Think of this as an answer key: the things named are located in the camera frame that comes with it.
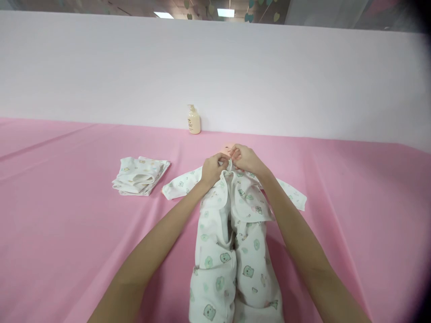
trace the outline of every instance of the sleeve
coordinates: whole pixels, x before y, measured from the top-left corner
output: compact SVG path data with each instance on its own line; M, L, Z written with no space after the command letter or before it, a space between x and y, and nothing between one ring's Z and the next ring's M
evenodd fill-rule
M168 200L185 196L201 180L201 178L202 167L199 167L189 173L185 173L174 178L169 184L163 186L162 193Z
M307 197L298 191L293 186L290 186L288 183L283 182L281 179L276 179L277 182L282 187L284 193L290 198L293 205L300 211L305 211L305 202L307 201Z

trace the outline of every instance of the baby clothes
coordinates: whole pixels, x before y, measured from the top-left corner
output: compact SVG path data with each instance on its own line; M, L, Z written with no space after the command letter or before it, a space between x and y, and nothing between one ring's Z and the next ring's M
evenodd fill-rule
M121 195L150 195L154 186L171 163L145 157L121 159L120 172L112 181L112 188Z
M162 189L168 200L189 193L202 168ZM306 196L278 180L294 205ZM281 291L266 245L268 202L256 176L231 160L200 205L195 267L190 282L190 322L283 322Z

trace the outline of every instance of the folded white cloth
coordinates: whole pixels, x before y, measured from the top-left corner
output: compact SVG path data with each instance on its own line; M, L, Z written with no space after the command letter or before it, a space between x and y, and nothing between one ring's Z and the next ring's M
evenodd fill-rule
M171 163L145 157L121 159L120 172L112 188L121 195L150 195Z

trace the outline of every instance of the pink table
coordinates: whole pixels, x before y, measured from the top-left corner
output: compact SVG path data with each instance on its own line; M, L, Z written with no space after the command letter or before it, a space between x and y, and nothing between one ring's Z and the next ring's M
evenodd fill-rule
M0 321L86 322L113 275L178 200L159 193L225 142L255 149L307 195L303 215L374 323L406 322L431 245L431 156L398 144L0 119ZM111 188L119 160L167 159L149 197ZM145 294L145 322L187 322L195 210ZM275 223L268 245L287 322L321 322Z

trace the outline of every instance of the ceiling light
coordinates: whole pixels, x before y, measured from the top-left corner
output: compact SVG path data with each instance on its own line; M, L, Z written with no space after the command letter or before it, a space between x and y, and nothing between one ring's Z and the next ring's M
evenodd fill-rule
M156 15L158 15L160 18L165 18L165 19L173 19L174 18L173 16L171 16L170 13L157 13L155 11L154 11L154 13Z
M235 16L235 10L233 9L217 9L219 17L233 18Z

